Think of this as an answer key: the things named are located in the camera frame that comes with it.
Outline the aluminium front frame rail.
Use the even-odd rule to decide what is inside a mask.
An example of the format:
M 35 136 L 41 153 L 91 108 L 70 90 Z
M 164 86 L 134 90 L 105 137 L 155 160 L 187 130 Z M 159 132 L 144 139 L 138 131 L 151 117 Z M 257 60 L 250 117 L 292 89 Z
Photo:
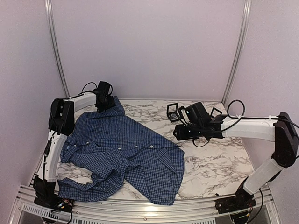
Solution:
M 230 224 L 233 215 L 242 211 L 220 214 L 216 200 L 224 196 L 177 200 L 172 206 L 155 205 L 143 200 L 107 199 L 97 203 L 75 202 L 72 213 L 53 212 L 34 204 L 35 191 L 20 186 L 9 217 L 10 224 Z

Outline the black open display box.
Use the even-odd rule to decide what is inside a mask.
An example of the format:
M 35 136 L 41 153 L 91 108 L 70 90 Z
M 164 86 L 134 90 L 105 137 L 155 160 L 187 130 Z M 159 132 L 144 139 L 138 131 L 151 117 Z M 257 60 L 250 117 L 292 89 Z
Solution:
M 172 103 L 167 105 L 166 116 L 171 123 L 179 121 L 179 119 L 171 119 L 170 115 L 175 113 L 177 115 L 178 103 Z
M 214 119 L 218 115 L 222 115 L 222 111 L 220 111 L 219 109 L 213 107 L 212 110 L 211 110 L 211 113 L 210 113 L 211 119 Z

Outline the blue plaid shirt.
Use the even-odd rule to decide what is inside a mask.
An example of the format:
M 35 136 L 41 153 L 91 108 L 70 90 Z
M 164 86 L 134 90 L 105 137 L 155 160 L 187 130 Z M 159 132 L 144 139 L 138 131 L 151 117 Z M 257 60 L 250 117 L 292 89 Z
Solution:
M 184 151 L 126 116 L 118 98 L 104 112 L 85 112 L 62 147 L 62 163 L 89 170 L 91 182 L 58 181 L 63 198 L 97 202 L 130 183 L 154 204 L 172 205 L 184 176 Z

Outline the black open display box left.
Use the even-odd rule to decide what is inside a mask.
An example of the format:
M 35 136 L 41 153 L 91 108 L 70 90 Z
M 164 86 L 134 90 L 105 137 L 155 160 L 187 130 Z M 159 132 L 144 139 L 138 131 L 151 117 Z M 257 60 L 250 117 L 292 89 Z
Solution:
M 171 123 L 179 121 L 179 119 L 171 119 L 170 115 L 175 113 L 177 115 L 178 103 L 172 103 L 167 105 L 166 116 Z

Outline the black open display box right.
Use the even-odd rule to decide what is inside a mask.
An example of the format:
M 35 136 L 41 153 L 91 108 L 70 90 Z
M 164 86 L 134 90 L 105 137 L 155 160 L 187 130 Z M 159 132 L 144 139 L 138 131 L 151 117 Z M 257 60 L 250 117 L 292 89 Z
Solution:
M 212 110 L 211 110 L 211 113 L 210 113 L 211 119 L 214 119 L 218 115 L 222 115 L 222 111 L 220 111 L 219 109 L 213 107 Z

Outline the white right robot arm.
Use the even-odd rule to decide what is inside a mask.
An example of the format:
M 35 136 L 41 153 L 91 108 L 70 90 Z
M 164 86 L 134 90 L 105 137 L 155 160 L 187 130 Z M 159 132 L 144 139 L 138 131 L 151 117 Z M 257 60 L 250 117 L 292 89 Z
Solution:
M 254 194 L 298 159 L 299 136 L 296 130 L 299 126 L 292 122 L 286 112 L 267 117 L 246 117 L 244 114 L 231 116 L 222 112 L 214 116 L 207 112 L 201 102 L 189 107 L 179 107 L 177 103 L 167 107 L 175 108 L 166 112 L 168 119 L 181 122 L 173 132 L 177 140 L 240 137 L 267 140 L 275 144 L 271 157 L 246 177 L 234 196 L 216 200 L 215 207 L 219 213 L 255 206 Z

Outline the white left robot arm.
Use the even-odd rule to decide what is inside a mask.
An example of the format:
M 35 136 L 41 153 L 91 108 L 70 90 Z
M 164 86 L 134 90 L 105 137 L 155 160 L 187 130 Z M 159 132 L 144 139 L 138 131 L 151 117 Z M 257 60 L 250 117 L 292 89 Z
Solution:
M 82 90 L 76 96 L 56 98 L 50 107 L 49 134 L 43 159 L 34 176 L 33 188 L 36 198 L 34 203 L 51 209 L 51 212 L 72 212 L 74 201 L 60 198 L 55 193 L 56 168 L 62 147 L 75 127 L 75 112 L 95 105 L 98 112 L 115 106 L 110 83 L 100 81 L 93 90 Z

